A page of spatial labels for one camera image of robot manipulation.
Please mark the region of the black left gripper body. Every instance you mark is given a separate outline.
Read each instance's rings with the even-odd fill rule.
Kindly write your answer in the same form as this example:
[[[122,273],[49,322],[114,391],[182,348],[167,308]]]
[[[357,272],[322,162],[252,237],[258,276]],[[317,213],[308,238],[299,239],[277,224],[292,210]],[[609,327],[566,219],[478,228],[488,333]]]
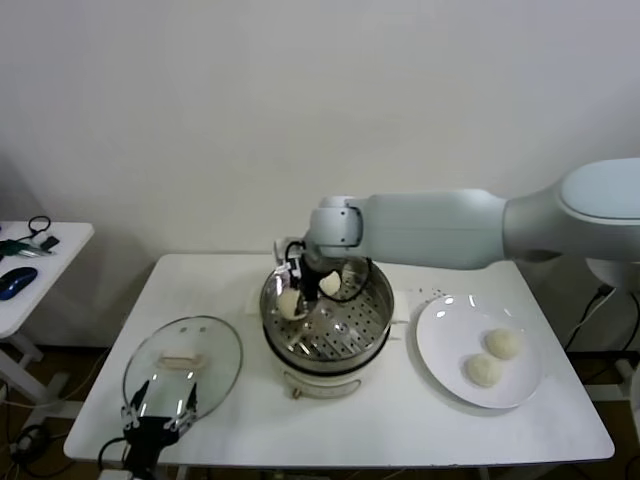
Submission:
[[[180,439],[180,434],[171,417],[144,416],[135,424],[124,428],[123,434],[131,446],[171,446]]]

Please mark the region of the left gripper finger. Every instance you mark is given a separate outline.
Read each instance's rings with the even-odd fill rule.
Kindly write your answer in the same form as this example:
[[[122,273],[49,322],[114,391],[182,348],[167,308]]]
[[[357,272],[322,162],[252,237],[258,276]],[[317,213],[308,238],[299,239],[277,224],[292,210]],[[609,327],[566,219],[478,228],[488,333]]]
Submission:
[[[169,431],[187,431],[198,420],[197,384],[194,383],[186,400],[180,400],[176,415],[166,423]]]
[[[145,380],[133,397],[130,400],[126,400],[125,405],[121,408],[121,420],[124,428],[137,428],[139,426],[139,413],[149,383],[149,380]]]

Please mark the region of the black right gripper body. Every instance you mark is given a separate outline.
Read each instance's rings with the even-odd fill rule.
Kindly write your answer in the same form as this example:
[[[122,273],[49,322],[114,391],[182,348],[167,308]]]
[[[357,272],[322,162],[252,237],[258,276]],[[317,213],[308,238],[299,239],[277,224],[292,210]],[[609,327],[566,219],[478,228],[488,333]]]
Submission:
[[[311,268],[305,256],[300,257],[299,264],[299,286],[302,296],[306,301],[316,301],[319,296],[319,283],[321,280],[321,274]]]

